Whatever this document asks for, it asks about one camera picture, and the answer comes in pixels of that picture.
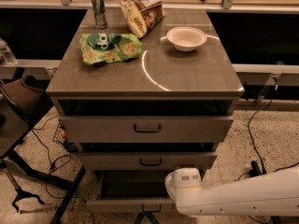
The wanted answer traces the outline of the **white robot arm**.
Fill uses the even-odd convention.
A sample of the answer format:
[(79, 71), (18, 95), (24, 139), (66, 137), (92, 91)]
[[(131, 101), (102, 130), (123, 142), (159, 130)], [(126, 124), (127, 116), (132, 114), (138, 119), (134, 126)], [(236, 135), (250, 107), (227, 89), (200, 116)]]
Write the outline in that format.
[(299, 168), (204, 188), (196, 168), (181, 168), (164, 180), (185, 216), (299, 216)]

